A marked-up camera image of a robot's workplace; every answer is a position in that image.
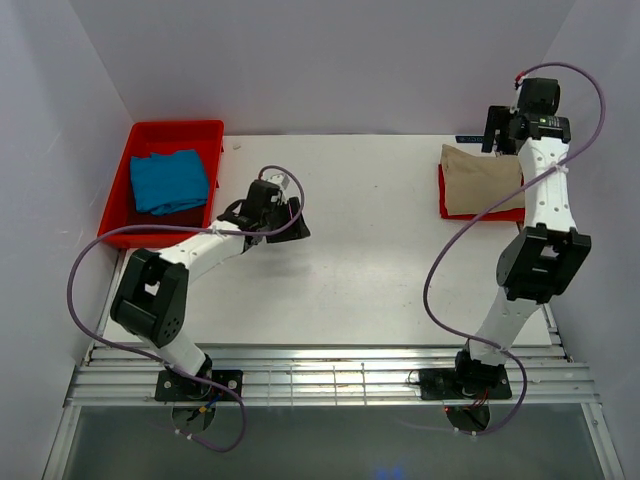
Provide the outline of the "beige t shirt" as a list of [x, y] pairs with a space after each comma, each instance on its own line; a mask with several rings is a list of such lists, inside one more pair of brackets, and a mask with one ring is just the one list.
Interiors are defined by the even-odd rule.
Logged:
[[522, 184], [517, 156], [477, 156], [450, 145], [441, 147], [438, 185], [442, 218], [469, 220]]

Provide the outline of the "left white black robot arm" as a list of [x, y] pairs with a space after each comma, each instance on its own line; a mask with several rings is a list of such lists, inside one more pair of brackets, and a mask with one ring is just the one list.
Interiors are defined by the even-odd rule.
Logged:
[[209, 357], [183, 331], [189, 285], [263, 241], [281, 243], [310, 236], [301, 198], [286, 193], [290, 180], [285, 173], [257, 179], [244, 199], [216, 218], [208, 233], [157, 251], [140, 248], [129, 257], [110, 317], [181, 371], [177, 386], [190, 399], [210, 392], [212, 376]]

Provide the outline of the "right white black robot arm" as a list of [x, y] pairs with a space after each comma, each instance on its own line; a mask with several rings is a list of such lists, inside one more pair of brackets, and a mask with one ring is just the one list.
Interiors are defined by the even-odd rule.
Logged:
[[525, 192], [524, 226], [496, 267], [499, 289], [473, 339], [457, 354], [451, 382], [464, 397], [501, 390], [510, 397], [504, 350], [527, 320], [561, 295], [591, 250], [578, 232], [569, 206], [567, 171], [561, 162], [571, 140], [567, 118], [557, 116], [560, 85], [553, 79], [523, 78], [510, 107], [488, 110], [482, 150], [517, 156]]

